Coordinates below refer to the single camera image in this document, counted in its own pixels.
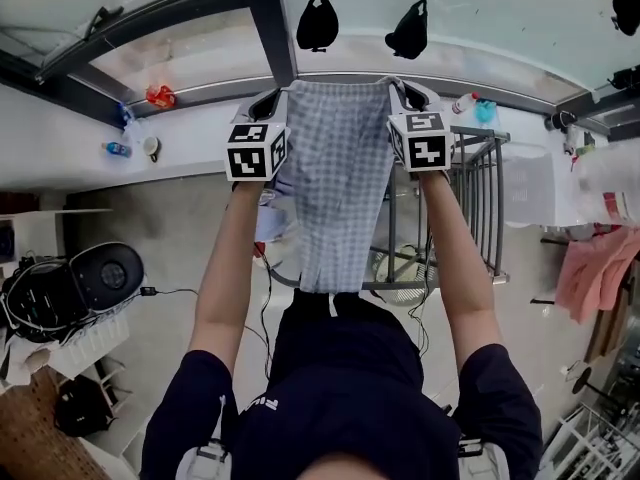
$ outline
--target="checkered pants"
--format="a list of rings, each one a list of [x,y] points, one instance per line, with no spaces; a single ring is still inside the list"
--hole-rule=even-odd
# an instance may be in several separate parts
[[[291,84],[287,171],[305,292],[358,292],[393,164],[389,84]]]

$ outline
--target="short sleeve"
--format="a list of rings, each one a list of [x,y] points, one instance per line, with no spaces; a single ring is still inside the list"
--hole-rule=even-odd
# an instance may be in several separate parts
[[[465,436],[502,448],[511,480],[533,479],[542,456],[540,411],[507,349],[493,344],[477,350],[459,381],[453,417]]]
[[[147,426],[140,478],[174,480],[184,454],[209,443],[221,411],[224,443],[238,416],[231,374],[213,354],[188,352]]]

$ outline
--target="shirt logo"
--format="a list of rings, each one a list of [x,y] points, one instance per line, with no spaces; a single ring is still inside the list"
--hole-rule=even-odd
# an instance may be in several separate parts
[[[269,400],[268,398],[261,396],[260,398],[256,398],[253,402],[249,404],[247,409],[251,409],[254,405],[266,405],[269,409],[273,411],[278,410],[278,401],[277,400]]]

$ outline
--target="black pants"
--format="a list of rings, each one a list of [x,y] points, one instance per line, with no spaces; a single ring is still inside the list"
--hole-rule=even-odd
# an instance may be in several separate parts
[[[389,311],[361,299],[357,293],[338,293],[333,298],[338,318],[377,322],[404,332],[399,320]],[[295,331],[308,323],[331,318],[328,293],[307,293],[295,289],[291,306],[284,310],[278,335]]]

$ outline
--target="pink towel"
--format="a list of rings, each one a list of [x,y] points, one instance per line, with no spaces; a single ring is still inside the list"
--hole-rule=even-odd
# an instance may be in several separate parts
[[[611,311],[618,287],[640,251],[640,229],[622,227],[589,242],[570,242],[556,288],[556,304],[579,323],[598,309]]]

